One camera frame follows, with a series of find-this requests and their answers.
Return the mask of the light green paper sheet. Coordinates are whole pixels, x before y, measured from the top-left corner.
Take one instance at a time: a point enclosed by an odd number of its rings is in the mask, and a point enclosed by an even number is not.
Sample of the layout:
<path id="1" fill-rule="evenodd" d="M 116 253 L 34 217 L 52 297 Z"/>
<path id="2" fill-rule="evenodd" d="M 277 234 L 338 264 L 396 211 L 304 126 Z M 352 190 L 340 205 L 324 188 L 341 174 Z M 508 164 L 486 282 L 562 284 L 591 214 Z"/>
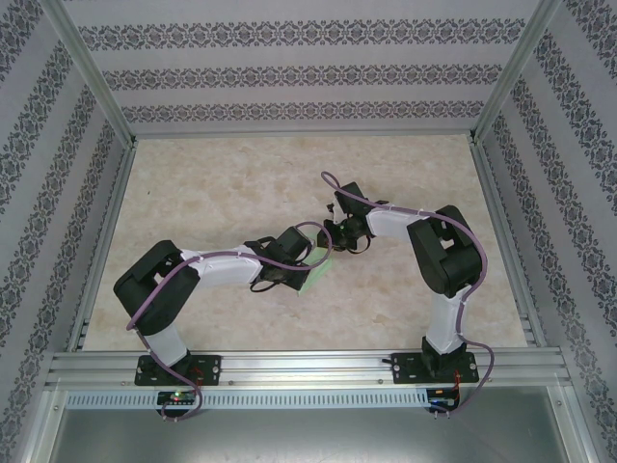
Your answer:
<path id="1" fill-rule="evenodd" d="M 317 232 L 310 231 L 307 234 L 309 238 L 312 248 L 308 254 L 303 255 L 302 263 L 306 265 L 314 265 L 322 258 L 324 258 L 327 254 L 326 248 L 321 248 L 317 246 Z M 302 296 L 307 291 L 309 291 L 317 281 L 325 275 L 325 273 L 332 267 L 333 261 L 331 258 L 327 258 L 323 263 L 311 269 L 308 273 L 308 277 L 303 283 L 302 287 L 297 291 L 299 296 Z"/>

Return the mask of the grey sheet metal panel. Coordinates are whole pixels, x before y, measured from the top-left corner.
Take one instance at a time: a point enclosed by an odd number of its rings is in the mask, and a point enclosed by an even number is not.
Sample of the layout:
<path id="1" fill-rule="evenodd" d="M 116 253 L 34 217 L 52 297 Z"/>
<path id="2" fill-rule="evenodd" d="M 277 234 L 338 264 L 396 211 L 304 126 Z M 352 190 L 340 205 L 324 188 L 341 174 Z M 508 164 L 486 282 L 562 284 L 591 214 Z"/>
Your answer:
<path id="1" fill-rule="evenodd" d="M 551 424 L 414 409 L 69 411 L 51 463 L 568 463 Z"/>

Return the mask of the aluminium mounting rail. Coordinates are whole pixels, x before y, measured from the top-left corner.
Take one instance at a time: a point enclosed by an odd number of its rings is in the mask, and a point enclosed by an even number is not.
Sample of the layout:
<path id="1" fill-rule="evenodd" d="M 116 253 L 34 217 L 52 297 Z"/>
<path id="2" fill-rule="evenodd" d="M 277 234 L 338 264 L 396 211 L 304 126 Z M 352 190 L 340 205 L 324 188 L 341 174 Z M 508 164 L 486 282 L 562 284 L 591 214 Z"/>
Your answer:
<path id="1" fill-rule="evenodd" d="M 220 351 L 221 389 L 359 389 L 391 387 L 387 350 Z M 46 390 L 133 389 L 139 351 L 56 353 Z M 570 386 L 572 376 L 557 347 L 496 350 L 487 387 Z"/>

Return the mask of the aluminium side rail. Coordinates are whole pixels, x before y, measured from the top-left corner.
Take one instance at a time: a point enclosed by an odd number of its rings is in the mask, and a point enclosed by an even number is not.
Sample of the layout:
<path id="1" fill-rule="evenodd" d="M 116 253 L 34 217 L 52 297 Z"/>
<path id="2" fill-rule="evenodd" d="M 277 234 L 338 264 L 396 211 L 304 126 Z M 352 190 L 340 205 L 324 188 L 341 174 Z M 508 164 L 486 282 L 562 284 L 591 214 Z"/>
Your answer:
<path id="1" fill-rule="evenodd" d="M 548 347 L 549 344 L 542 330 L 534 299 L 525 277 L 523 265 L 517 252 L 513 234 L 510 231 L 488 159 L 482 147 L 471 136 L 468 137 L 468 142 L 475 170 L 495 230 L 503 265 L 522 321 L 527 345 L 530 347 Z"/>
<path id="2" fill-rule="evenodd" d="M 77 312 L 69 330 L 69 337 L 64 348 L 65 352 L 76 352 L 82 345 L 81 340 L 84 337 L 82 330 L 89 323 L 94 310 L 95 299 L 109 255 L 115 227 L 120 216 L 121 203 L 129 181 L 138 144 L 139 141 L 137 139 L 131 142 L 122 155 L 121 163 L 117 169 L 113 189 L 110 192 L 109 201 L 107 202 L 103 221 L 101 222 L 98 240 L 94 247 L 87 279 L 79 299 Z"/>

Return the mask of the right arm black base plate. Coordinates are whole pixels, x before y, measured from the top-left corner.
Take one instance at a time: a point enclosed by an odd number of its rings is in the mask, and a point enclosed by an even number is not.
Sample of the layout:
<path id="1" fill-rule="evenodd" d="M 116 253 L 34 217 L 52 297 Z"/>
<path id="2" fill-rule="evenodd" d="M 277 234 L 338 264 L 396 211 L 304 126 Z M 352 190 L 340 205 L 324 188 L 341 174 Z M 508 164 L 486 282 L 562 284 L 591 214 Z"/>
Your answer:
<path id="1" fill-rule="evenodd" d="M 454 384 L 455 374 L 463 384 L 479 382 L 479 373 L 472 353 L 464 353 L 458 360 L 431 373 L 423 364 L 418 352 L 393 353 L 390 355 L 394 384 Z"/>

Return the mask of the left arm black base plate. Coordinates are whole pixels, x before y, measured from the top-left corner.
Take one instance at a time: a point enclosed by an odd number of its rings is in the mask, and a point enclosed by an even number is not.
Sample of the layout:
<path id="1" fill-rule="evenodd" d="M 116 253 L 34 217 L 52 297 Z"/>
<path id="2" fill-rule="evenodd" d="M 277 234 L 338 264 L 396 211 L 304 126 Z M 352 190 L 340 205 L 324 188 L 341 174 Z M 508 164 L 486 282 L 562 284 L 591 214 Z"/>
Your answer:
<path id="1" fill-rule="evenodd" d="M 217 386 L 221 363 L 220 356 L 189 353 L 171 369 L 199 387 Z M 185 382 L 162 369 L 149 355 L 139 358 L 134 383 L 137 386 L 186 386 Z"/>

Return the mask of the aluminium frame post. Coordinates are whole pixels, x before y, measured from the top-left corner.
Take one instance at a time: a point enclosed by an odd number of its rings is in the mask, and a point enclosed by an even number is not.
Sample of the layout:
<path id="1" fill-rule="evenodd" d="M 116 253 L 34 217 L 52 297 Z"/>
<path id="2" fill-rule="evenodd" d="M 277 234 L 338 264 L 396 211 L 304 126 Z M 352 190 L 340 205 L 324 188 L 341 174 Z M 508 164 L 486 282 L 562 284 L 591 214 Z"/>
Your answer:
<path id="1" fill-rule="evenodd" d="M 39 0 L 39 2 L 73 63 L 92 91 L 107 121 L 120 137 L 122 145 L 131 148 L 135 135 L 63 1 Z"/>
<path id="2" fill-rule="evenodd" d="M 599 463 L 589 428 L 572 386 L 547 386 L 569 463 Z"/>
<path id="3" fill-rule="evenodd" d="M 44 391 L 18 463 L 50 463 L 60 429 L 67 391 Z"/>
<path id="4" fill-rule="evenodd" d="M 486 137 L 506 97 L 523 72 L 533 49 L 549 26 L 561 2 L 562 0 L 539 0 L 510 58 L 497 79 L 494 89 L 480 112 L 476 124 L 469 133 L 469 140 L 474 145 L 478 146 Z"/>

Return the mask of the aluminium lower frame post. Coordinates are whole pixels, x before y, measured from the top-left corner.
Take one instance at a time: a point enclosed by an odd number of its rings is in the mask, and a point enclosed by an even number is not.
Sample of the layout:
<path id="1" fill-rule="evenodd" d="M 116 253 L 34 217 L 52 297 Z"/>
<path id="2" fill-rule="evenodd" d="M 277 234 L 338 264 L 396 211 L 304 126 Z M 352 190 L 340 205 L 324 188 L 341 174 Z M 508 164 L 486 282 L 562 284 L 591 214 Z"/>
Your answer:
<path id="1" fill-rule="evenodd" d="M 547 386 L 569 463 L 599 463 L 589 428 L 572 386 Z"/>
<path id="2" fill-rule="evenodd" d="M 60 429 L 67 391 L 44 391 L 18 463 L 50 463 Z"/>

